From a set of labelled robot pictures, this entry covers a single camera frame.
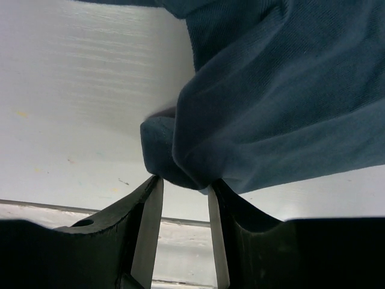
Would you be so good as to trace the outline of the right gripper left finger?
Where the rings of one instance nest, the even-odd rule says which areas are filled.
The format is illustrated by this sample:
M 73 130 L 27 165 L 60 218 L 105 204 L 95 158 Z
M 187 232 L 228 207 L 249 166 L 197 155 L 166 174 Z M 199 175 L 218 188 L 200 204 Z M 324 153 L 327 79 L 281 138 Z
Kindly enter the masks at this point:
M 152 176 L 119 201 L 60 232 L 58 288 L 150 288 L 164 183 Z

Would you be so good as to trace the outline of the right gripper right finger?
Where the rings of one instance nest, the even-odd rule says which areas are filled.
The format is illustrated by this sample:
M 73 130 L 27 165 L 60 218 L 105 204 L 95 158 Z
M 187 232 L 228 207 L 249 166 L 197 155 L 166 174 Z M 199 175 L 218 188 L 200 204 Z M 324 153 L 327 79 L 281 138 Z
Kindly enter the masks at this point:
M 209 187 L 218 288 L 285 288 L 280 221 L 237 195 L 223 180 Z

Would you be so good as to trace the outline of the blue-grey t shirt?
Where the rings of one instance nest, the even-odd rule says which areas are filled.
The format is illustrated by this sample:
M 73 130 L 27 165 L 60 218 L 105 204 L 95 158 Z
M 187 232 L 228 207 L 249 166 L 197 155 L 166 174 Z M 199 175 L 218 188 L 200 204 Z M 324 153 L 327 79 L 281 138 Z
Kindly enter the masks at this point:
M 384 164 L 383 1 L 136 1 L 186 22 L 194 77 L 140 126 L 147 171 L 235 192 Z

